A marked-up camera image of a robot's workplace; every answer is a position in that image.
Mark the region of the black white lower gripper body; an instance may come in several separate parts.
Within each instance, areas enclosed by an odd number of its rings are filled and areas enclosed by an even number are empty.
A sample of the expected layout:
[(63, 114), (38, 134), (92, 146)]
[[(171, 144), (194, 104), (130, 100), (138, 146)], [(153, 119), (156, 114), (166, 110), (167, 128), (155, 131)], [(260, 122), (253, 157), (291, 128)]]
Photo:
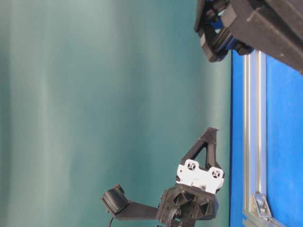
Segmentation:
[(167, 227), (193, 227), (197, 220), (214, 219), (223, 175), (219, 165), (204, 170), (192, 159), (179, 164), (176, 184), (164, 191), (156, 219)]

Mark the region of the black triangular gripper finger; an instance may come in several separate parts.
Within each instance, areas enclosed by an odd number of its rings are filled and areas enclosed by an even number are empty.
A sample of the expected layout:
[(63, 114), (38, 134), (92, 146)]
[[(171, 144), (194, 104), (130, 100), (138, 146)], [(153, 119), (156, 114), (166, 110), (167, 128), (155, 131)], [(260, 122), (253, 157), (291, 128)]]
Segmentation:
[(206, 149), (205, 170), (209, 170), (211, 167), (221, 168), (216, 162), (216, 135), (218, 129), (209, 127), (198, 138), (193, 147), (183, 156), (182, 165), (188, 159), (195, 160), (200, 151)]

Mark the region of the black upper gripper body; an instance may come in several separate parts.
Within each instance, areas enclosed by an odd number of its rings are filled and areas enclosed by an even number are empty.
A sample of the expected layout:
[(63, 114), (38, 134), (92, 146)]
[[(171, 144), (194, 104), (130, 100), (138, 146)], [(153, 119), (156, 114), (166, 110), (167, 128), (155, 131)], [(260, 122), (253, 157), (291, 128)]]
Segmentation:
[(260, 50), (303, 71), (301, 0), (199, 0), (194, 30), (210, 62)]

